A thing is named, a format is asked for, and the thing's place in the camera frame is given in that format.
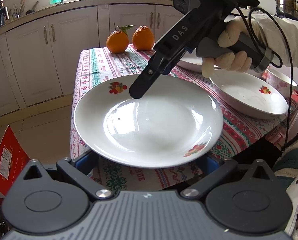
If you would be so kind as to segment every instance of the red packet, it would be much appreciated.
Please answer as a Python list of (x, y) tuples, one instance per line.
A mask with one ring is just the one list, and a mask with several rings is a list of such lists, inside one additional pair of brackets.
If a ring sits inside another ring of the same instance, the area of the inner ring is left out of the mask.
[(6, 195), (20, 171), (30, 160), (8, 126), (0, 141), (0, 193)]

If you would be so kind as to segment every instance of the tablecloth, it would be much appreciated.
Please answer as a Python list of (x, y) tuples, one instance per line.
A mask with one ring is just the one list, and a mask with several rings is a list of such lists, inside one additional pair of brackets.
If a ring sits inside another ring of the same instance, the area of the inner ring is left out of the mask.
[[(79, 99), (90, 88), (114, 77), (140, 73), (153, 50), (136, 51), (129, 45), (124, 53), (112, 54), (107, 48), (96, 48), (81, 52), (73, 94), (71, 120), (71, 158), (76, 158), (89, 150), (79, 137), (73, 123), (73, 111)], [(211, 149), (214, 156), (223, 158), (234, 156), (276, 128), (284, 116), (271, 120), (257, 120), (232, 109), (215, 92), (212, 83), (201, 74), (175, 67), (170, 75), (193, 82), (209, 92), (220, 104), (224, 115), (221, 137)], [(117, 193), (121, 189), (160, 190), (182, 181), (199, 176), (202, 172), (195, 162), (166, 169), (139, 169), (127, 167), (99, 157), (99, 166), (89, 174), (95, 181)]]

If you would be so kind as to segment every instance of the countertop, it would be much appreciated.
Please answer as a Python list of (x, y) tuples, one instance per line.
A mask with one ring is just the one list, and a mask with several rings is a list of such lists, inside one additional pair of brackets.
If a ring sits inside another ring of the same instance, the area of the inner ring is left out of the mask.
[(0, 35), (14, 29), (22, 24), (31, 22), (33, 20), (46, 17), (52, 14), (60, 13), (67, 10), (96, 6), (96, 5), (106, 5), (106, 4), (124, 4), (124, 3), (144, 3), (144, 4), (159, 4), (159, 5), (169, 5), (173, 6), (172, 0), (79, 0), (73, 2), (66, 2), (64, 4), (54, 5), (34, 13), (24, 15), (19, 19), (8, 22), (0, 27)]

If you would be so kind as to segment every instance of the hand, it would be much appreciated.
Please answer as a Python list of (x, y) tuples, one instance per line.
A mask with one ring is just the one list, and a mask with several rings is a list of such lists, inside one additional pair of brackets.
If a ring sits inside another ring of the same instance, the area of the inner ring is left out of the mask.
[[(255, 19), (251, 20), (251, 24), (256, 36), (259, 38), (260, 42), (262, 42), (264, 39), (262, 39), (261, 27)], [(237, 16), (228, 22), (226, 29), (220, 34), (218, 38), (218, 45), (222, 48), (232, 46), (238, 41), (240, 33), (245, 33), (249, 36), (244, 21), (240, 16)], [(245, 51), (239, 51), (236, 54), (230, 52), (225, 53), (216, 59), (203, 58), (201, 73), (205, 78), (209, 78), (214, 71), (214, 65), (229, 71), (246, 72), (250, 68), (251, 63), (252, 59), (247, 57), (247, 53)]]

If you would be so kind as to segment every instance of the silver screw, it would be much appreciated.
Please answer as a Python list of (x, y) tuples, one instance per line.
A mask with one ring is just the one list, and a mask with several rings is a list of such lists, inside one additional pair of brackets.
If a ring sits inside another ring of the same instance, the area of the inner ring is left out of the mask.
[(111, 192), (108, 189), (100, 189), (96, 192), (96, 196), (100, 198), (107, 198), (111, 196)]
[(187, 188), (183, 191), (186, 197), (196, 197), (199, 195), (199, 191), (194, 188)]

